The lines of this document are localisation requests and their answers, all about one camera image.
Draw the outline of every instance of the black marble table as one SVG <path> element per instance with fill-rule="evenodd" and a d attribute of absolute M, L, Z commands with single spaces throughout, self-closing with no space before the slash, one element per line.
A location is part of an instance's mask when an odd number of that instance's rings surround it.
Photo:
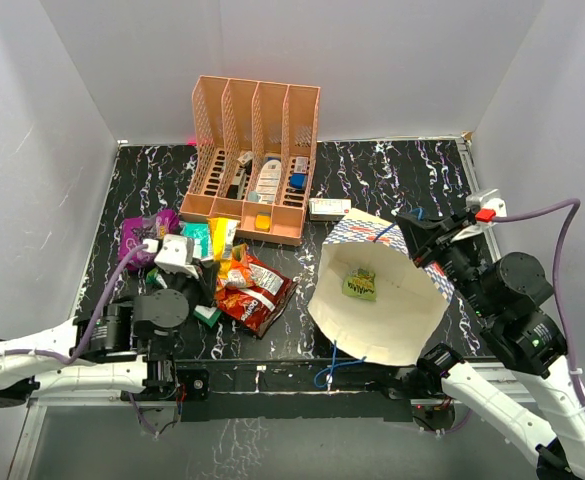
<path fill-rule="evenodd" d="M 117 262 L 124 218 L 179 210 L 196 168 L 196 150 L 185 145 L 121 148 L 81 287 L 79 314 L 94 307 Z M 392 219 L 396 211 L 422 207 L 448 215 L 464 207 L 470 188 L 454 140 L 327 142 L 317 149 L 313 197 L 350 198 L 355 208 Z M 251 252 L 299 281 L 297 294 L 263 339 L 239 322 L 222 317 L 210 328 L 195 320 L 184 327 L 178 359 L 300 360 L 324 358 L 330 342 L 308 314 L 317 281 L 321 244 L 333 224 L 306 220 L 303 242 L 290 247 L 250 241 Z M 145 293 L 143 274 L 124 273 L 115 294 Z M 487 356 L 478 331 L 481 320 L 456 297 L 426 349 L 444 341 L 466 356 Z"/>

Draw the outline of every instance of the desk organizer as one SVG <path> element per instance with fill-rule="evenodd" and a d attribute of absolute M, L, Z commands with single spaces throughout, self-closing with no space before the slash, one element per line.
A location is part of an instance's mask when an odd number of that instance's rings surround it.
<path fill-rule="evenodd" d="M 319 87 L 201 76 L 192 93 L 198 163 L 181 218 L 233 218 L 241 222 L 239 237 L 300 245 L 316 162 L 319 94 Z M 247 188 L 241 199 L 226 198 L 237 159 L 250 150 Z M 289 186 L 297 156 L 309 158 L 304 191 Z M 274 203 L 249 202 L 246 195 L 256 188 L 267 157 L 281 159 Z M 256 230 L 259 213 L 271 216 L 269 232 Z"/>

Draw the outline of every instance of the checkered pattern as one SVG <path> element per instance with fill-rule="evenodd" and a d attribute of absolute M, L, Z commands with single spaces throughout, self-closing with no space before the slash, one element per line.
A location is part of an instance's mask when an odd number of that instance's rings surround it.
<path fill-rule="evenodd" d="M 346 218 L 341 220 L 332 230 L 323 242 L 324 245 L 335 245 L 339 243 L 359 243 L 372 242 L 376 236 L 381 233 L 386 227 L 372 222 L 365 222 L 362 220 L 354 220 Z M 408 254 L 408 248 L 405 245 L 403 234 L 398 227 L 391 228 L 379 238 L 378 243 L 383 243 L 388 247 L 400 251 L 404 255 Z M 425 268 L 434 286 L 443 295 L 448 303 L 452 301 L 454 294 L 454 286 L 447 279 L 445 274 L 438 266 L 429 265 Z"/>

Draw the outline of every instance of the metal frame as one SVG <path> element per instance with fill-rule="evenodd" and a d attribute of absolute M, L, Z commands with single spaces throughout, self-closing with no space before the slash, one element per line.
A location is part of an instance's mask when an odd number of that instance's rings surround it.
<path fill-rule="evenodd" d="M 472 160 L 472 155 L 470 152 L 470 145 L 463 137 L 459 136 L 439 136 L 439 137 L 394 137 L 394 138 L 385 138 L 385 139 L 374 139 L 374 140 L 455 140 L 459 154 L 461 156 L 461 161 L 463 165 L 464 172 L 468 179 L 470 190 L 472 192 L 476 192 L 479 190 L 478 180 L 474 171 L 474 162 Z M 113 169 L 116 166 L 116 159 L 113 164 Z M 105 201 L 107 199 L 107 194 L 104 197 L 104 206 Z M 99 226 L 97 225 L 95 229 L 94 238 L 96 238 L 96 233 L 98 231 Z M 496 238 L 492 231 L 488 231 L 485 234 L 488 249 L 490 251 L 490 255 L 492 256 L 493 260 L 497 260 L 501 257 Z M 89 256 L 86 259 L 86 264 L 83 272 L 83 276 L 85 276 L 85 270 L 87 270 L 89 262 Z M 80 291 L 77 291 L 77 296 L 74 301 L 73 310 L 76 310 L 76 306 L 78 304 L 80 298 Z M 317 359 L 314 363 L 319 363 L 319 360 L 324 359 Z M 529 392 L 521 385 L 514 375 L 509 370 L 505 369 L 505 367 L 496 361 L 474 361 L 473 359 L 468 359 L 471 363 L 472 367 L 488 382 L 498 388 L 500 391 L 508 395 L 513 400 L 517 401 L 518 403 L 534 403 L 534 399 L 531 397 Z M 263 364 L 264 362 L 254 361 L 245 364 L 247 369 L 253 368 L 254 371 L 254 378 L 255 381 L 258 382 L 258 373 L 263 372 L 267 369 L 267 365 Z M 254 389 L 250 391 L 233 391 L 233 394 L 254 394 L 256 393 Z M 301 395 L 333 395 L 334 392 L 294 392 L 294 391 L 268 391 L 267 394 L 269 395 L 289 395 L 289 394 L 301 394 Z M 440 403 L 440 400 L 436 399 L 411 399 L 410 402 L 412 405 L 428 405 L 428 404 L 437 404 Z M 10 472 L 8 475 L 8 480 L 27 480 L 30 468 L 34 461 L 34 455 L 36 453 L 37 444 L 39 438 L 41 436 L 41 432 L 44 425 L 45 414 L 48 407 L 129 407 L 129 403 L 122 401 L 120 398 L 120 392 L 118 391 L 89 391 L 89 392 L 71 392 L 71 393 L 61 393 L 61 394 L 51 394 L 47 395 L 42 398 L 35 398 L 29 402 L 28 405 L 28 413 L 24 422 L 23 430 L 21 432 L 21 436 L 19 438 L 19 443 L 17 445 L 15 455 L 12 461 L 12 465 L 10 468 Z M 153 407 L 153 408 L 174 408 L 173 401 L 164 401 L 164 402 L 143 402 L 143 407 Z"/>

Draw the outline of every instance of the paper bag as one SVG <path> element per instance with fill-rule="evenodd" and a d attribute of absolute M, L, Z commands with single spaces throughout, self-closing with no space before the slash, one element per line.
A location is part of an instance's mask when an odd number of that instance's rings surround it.
<path fill-rule="evenodd" d="M 454 287 L 438 266 L 414 266 L 399 227 L 373 243 L 389 225 L 353 209 L 334 227 L 323 242 L 309 312 L 328 339 L 347 354 L 407 366 L 416 363 L 441 321 Z M 341 293 L 345 277 L 357 268 L 376 274 L 375 302 Z"/>

